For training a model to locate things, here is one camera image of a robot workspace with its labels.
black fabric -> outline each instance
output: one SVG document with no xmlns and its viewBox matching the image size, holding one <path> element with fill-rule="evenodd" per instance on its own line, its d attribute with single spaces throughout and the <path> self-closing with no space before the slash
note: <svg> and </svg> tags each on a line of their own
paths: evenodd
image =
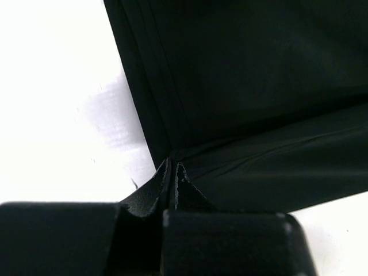
<svg viewBox="0 0 368 276">
<path fill-rule="evenodd" d="M 220 209 L 289 212 L 368 190 L 367 138 L 361 105 L 174 157 Z"/>
<path fill-rule="evenodd" d="M 156 166 L 232 209 L 368 190 L 368 2 L 105 4 Z"/>
</svg>

black plastic part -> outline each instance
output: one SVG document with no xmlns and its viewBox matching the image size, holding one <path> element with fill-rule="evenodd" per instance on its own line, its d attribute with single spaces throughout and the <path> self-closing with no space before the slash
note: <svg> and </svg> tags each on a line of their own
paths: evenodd
<svg viewBox="0 0 368 276">
<path fill-rule="evenodd" d="M 315 276 L 303 233 L 284 214 L 163 215 L 165 276 Z"/>
<path fill-rule="evenodd" d="M 0 275 L 100 276 L 117 204 L 0 205 Z"/>
</svg>

black cover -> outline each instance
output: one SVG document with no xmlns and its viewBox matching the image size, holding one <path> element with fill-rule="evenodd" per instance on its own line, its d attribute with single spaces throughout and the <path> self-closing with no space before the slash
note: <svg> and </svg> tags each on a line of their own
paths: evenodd
<svg viewBox="0 0 368 276">
<path fill-rule="evenodd" d="M 119 204 L 0 205 L 0 275 L 102 275 Z"/>
<path fill-rule="evenodd" d="M 290 215 L 166 211 L 164 276 L 316 276 Z"/>
<path fill-rule="evenodd" d="M 368 190 L 368 2 L 105 0 L 155 164 L 223 209 Z"/>
</svg>

black nylon fabric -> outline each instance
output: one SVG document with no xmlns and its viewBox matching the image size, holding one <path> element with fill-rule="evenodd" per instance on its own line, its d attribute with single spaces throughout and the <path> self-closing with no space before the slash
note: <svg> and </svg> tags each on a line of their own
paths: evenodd
<svg viewBox="0 0 368 276">
<path fill-rule="evenodd" d="M 367 138 L 361 105 L 173 157 L 220 209 L 290 212 L 368 190 Z"/>
<path fill-rule="evenodd" d="M 368 190 L 367 1 L 105 4 L 156 166 L 175 150 L 222 208 Z"/>
</svg>

white background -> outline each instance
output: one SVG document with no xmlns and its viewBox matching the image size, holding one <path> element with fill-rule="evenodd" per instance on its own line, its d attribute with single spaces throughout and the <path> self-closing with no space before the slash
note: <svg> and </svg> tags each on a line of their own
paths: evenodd
<svg viewBox="0 0 368 276">
<path fill-rule="evenodd" d="M 155 169 L 102 2 L 13 2 L 0 2 L 0 202 L 125 198 Z M 368 275 L 367 206 L 365 193 L 294 213 L 321 276 Z"/>
</svg>

